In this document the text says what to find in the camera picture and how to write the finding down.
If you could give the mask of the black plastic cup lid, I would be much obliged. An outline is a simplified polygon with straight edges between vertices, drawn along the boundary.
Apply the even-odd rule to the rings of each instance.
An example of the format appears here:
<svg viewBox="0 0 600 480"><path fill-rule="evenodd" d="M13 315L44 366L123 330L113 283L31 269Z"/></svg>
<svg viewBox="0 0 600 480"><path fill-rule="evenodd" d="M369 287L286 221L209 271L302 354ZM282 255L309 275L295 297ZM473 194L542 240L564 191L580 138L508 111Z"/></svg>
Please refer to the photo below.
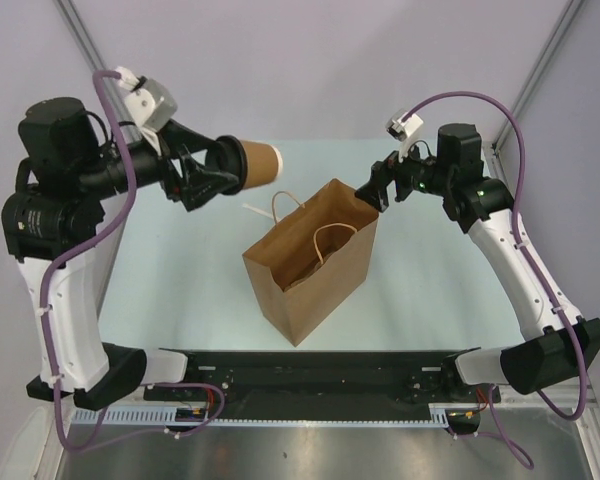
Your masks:
<svg viewBox="0 0 600 480"><path fill-rule="evenodd" d="M218 137L207 150L204 164L211 170L234 177L231 185L220 191L221 194L232 196L245 188L248 173L247 155L245 147L236 137L231 135Z"/></svg>

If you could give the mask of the brown pulp cup carrier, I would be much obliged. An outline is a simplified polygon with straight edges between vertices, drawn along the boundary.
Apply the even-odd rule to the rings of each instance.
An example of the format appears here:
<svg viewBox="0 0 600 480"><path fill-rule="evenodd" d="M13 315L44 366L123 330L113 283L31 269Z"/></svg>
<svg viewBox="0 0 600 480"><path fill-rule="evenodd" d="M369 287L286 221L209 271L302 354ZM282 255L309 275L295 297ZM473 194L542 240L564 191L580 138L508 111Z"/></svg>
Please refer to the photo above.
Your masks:
<svg viewBox="0 0 600 480"><path fill-rule="evenodd" d="M281 286L281 291L286 292L297 285L302 284L315 273L318 274L317 280L310 282L310 287L315 285L324 287L327 281L341 281L345 274L350 270L346 266L347 250L346 247L351 243L352 237L346 242L330 241L321 244L319 240L311 243L312 257L306 255L306 251L298 256L300 264L295 264L292 273L296 273L295 278L290 274L285 277L285 285Z"/></svg>

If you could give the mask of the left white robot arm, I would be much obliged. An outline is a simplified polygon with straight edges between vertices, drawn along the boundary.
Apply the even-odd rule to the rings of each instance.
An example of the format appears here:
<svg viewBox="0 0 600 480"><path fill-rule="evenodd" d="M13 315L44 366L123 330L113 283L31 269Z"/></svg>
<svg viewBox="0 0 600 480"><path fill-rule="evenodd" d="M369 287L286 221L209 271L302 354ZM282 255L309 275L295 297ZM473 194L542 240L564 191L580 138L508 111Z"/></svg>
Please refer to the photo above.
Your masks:
<svg viewBox="0 0 600 480"><path fill-rule="evenodd" d="M207 138L176 121L146 140L113 140L83 103L59 97L31 106L18 133L27 151L15 190L1 211L8 252L26 280L36 315L43 366L30 397L101 410L135 391L151 368L177 398L194 397L201 376L183 354L105 343L93 297L94 248L115 230L102 203L159 184L187 210L247 185L247 149L235 137Z"/></svg>

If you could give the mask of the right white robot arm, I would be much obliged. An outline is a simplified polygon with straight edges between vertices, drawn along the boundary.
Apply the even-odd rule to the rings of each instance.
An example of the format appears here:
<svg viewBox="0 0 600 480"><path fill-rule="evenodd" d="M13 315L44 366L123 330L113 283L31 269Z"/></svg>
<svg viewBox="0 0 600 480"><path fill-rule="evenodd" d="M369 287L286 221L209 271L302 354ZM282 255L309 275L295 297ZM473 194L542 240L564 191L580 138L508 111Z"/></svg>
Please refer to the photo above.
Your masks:
<svg viewBox="0 0 600 480"><path fill-rule="evenodd" d="M591 365L600 350L600 319L585 319L564 294L551 304L529 264L539 259L537 251L525 233L513 233L509 189L484 173L482 140L475 126L440 127L436 151L422 156L416 147L422 124L418 116L388 124L388 133L400 147L372 165L369 181L355 195L379 212L389 205L390 185L396 188L397 201L414 191L442 197L448 218L496 273L524 339L517 346L473 349L446 358L443 393L464 401L478 384L501 384L529 394L576 377L580 370L574 348L579 346L584 364Z"/></svg>

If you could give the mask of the brown paper coffee cup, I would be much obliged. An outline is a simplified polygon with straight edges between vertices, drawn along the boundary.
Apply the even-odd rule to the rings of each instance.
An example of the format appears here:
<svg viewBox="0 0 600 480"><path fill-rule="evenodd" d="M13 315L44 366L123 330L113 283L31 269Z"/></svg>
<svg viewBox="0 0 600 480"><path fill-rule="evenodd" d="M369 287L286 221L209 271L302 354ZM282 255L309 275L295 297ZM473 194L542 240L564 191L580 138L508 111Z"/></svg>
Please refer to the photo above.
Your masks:
<svg viewBox="0 0 600 480"><path fill-rule="evenodd" d="M282 174L283 158L275 146L247 140L240 143L246 155L244 189L271 184Z"/></svg>

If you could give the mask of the brown paper bag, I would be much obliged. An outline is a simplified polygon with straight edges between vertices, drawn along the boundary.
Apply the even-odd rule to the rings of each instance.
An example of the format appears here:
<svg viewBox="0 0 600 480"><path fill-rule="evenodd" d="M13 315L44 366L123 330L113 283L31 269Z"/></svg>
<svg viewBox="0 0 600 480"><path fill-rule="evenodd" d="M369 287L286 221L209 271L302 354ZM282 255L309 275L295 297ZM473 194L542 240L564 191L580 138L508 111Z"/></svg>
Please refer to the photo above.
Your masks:
<svg viewBox="0 0 600 480"><path fill-rule="evenodd" d="M366 280L376 236L379 213L355 197L355 190L333 179L296 209L282 217L271 199L272 228L243 253L243 261L263 316L290 342L297 346L306 339L342 302ZM305 282L281 291L285 277L300 264L306 251L312 257L311 243L346 242L350 270L341 281L327 281L324 287Z"/></svg>

